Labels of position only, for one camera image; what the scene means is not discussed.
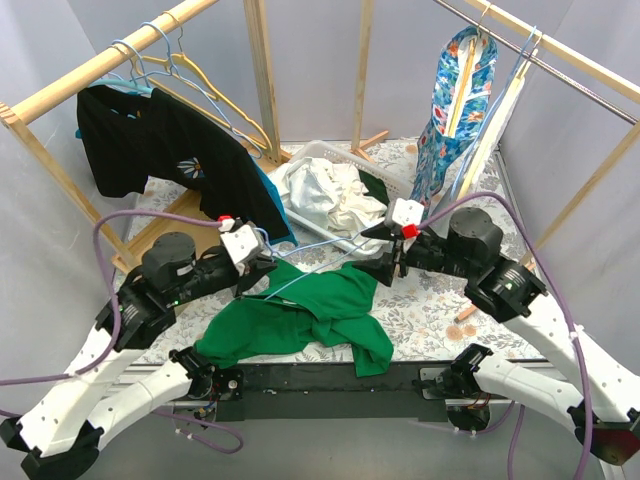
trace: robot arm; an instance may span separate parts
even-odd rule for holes
[[[115,317],[110,302],[67,368],[71,378],[55,384],[23,416],[0,425],[7,446],[27,453],[22,467],[30,479],[78,478],[100,450],[135,421],[168,401],[210,391],[214,367],[189,347],[172,352],[153,374],[103,400],[120,374],[175,324],[176,306],[225,288],[234,287],[238,295],[276,268],[272,259],[261,255],[262,236],[251,225],[228,219],[221,231],[223,245],[199,259],[188,235],[159,237],[117,293],[122,325],[108,357],[93,370],[75,374],[112,340]]]
[[[446,238],[433,230],[418,232],[424,207],[393,202],[381,224],[363,236],[392,242],[391,252],[359,268],[390,286],[414,267],[467,279],[465,295],[527,340],[570,383],[559,382],[508,362],[480,345],[470,345],[436,380],[440,392],[473,396],[503,395],[534,408],[584,439],[585,415],[580,371],[564,316],[545,285],[524,266],[500,253],[503,232],[478,208],[452,215]],[[622,367],[582,328],[577,332],[585,356],[593,403],[592,453],[622,464],[640,449],[640,378]]]

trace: blue floral dress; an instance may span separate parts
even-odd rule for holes
[[[476,55],[469,82],[470,90],[463,99],[462,115],[454,136],[447,137],[444,132],[448,116],[453,114],[456,87],[459,88],[456,83],[464,71],[468,44],[473,37],[476,37]],[[497,58],[498,50],[493,39],[485,34],[478,37],[475,27],[467,27],[456,34],[440,54],[436,84],[431,97],[431,118],[418,139],[416,180],[411,192],[411,199],[424,205],[427,214],[431,197],[442,189],[447,168],[478,135],[489,103]]]

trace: white fabric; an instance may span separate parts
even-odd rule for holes
[[[340,237],[351,238],[379,223],[387,210],[383,203],[365,196],[368,190],[358,169],[348,163],[305,157],[281,165],[269,173],[269,179],[286,208]],[[371,240],[362,250],[369,253],[380,245]]]

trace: green shirt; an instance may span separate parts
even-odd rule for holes
[[[213,318],[196,351],[227,368],[254,355],[299,352],[312,341],[327,347],[350,343],[357,376],[384,373],[393,345],[368,315],[377,282],[346,263],[340,270],[312,273],[265,300],[301,275],[278,260],[269,288],[233,300]]]

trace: white wall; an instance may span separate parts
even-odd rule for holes
[[[69,0],[96,51],[176,3],[178,0]],[[480,12],[463,0],[451,3],[473,18],[480,17]],[[495,3],[553,32],[571,1]],[[282,139],[351,138],[360,1],[268,0],[266,6]],[[440,50],[464,27],[462,20],[431,1],[376,2],[363,136],[383,129],[390,129],[391,137],[416,136],[422,131]],[[504,28],[498,30],[518,44],[524,42]],[[174,47],[176,36],[171,35]],[[226,95],[259,119],[241,1],[221,0],[189,21],[182,43]],[[165,46],[158,42],[148,51],[161,56]],[[516,54],[500,48],[497,91],[515,58]]]
[[[64,0],[0,0],[0,31],[0,101],[8,105],[95,55]],[[82,144],[74,138],[74,100],[32,127],[101,212],[131,203],[106,202],[97,194]],[[0,378],[60,373],[106,302],[91,225],[5,129],[0,162]],[[122,232],[123,226],[116,228]],[[24,412],[48,388],[3,387],[0,408]],[[23,456],[0,448],[2,478],[23,478]]]
[[[632,45],[640,3],[574,0],[556,38],[640,83]],[[547,55],[586,86],[636,116],[638,105]],[[542,71],[525,87],[503,137],[513,189],[529,231],[539,237],[630,126]],[[631,149],[543,249],[576,321],[619,361],[640,373],[638,155]]]

